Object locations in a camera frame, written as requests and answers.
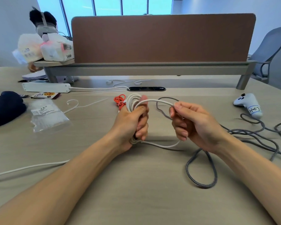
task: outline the red cable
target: red cable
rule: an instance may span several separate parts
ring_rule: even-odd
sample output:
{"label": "red cable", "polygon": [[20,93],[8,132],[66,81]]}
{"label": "red cable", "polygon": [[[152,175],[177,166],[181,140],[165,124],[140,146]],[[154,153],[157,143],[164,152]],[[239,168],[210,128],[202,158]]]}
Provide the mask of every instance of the red cable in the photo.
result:
{"label": "red cable", "polygon": [[120,94],[119,96],[116,96],[113,99],[116,102],[116,105],[119,106],[119,111],[122,109],[123,106],[126,105],[126,103],[124,102],[125,99],[126,99],[126,96],[124,94]]}

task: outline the person's left hand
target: person's left hand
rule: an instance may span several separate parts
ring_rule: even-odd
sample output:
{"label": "person's left hand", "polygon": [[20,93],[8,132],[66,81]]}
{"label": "person's left hand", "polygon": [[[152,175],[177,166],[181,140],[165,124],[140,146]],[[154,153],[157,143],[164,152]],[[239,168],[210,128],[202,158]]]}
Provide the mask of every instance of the person's left hand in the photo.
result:
{"label": "person's left hand", "polygon": [[[148,99],[148,97],[142,95],[140,101],[146,99]],[[146,139],[148,135],[148,112],[148,102],[141,104],[132,112],[129,112],[126,106],[122,107],[111,130],[107,134],[118,144],[119,154],[132,147],[129,140],[133,136],[142,141]]]}

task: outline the forearm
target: forearm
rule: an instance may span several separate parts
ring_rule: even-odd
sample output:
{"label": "forearm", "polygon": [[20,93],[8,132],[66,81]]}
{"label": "forearm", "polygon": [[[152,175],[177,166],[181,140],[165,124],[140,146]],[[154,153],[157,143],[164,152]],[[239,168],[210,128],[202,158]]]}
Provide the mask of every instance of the forearm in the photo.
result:
{"label": "forearm", "polygon": [[64,224],[94,178],[116,156],[104,137],[0,208],[0,225]]}
{"label": "forearm", "polygon": [[217,155],[281,225],[281,169],[234,137],[220,146]]}

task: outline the desk leg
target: desk leg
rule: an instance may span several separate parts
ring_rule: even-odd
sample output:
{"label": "desk leg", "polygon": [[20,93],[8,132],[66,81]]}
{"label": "desk leg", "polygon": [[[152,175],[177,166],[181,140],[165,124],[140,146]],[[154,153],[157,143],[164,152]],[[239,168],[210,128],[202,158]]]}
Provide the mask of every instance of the desk leg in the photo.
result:
{"label": "desk leg", "polygon": [[57,78],[52,74],[50,67],[44,67],[44,70],[50,83],[58,83]]}
{"label": "desk leg", "polygon": [[254,68],[255,68],[255,65],[256,63],[255,62],[252,62],[249,64],[248,68],[247,68],[247,71],[246,71],[246,75],[241,75],[240,76],[240,79],[237,83],[237,86],[236,86],[236,89],[238,90],[244,90],[247,86],[247,83],[254,71]]}

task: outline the brown partition panel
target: brown partition panel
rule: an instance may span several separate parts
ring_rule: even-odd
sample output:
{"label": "brown partition panel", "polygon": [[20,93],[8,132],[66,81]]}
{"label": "brown partition panel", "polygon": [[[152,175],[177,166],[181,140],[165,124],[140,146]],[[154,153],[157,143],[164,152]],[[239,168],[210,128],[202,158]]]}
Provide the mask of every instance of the brown partition panel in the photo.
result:
{"label": "brown partition panel", "polygon": [[75,17],[75,63],[246,61],[255,15]]}

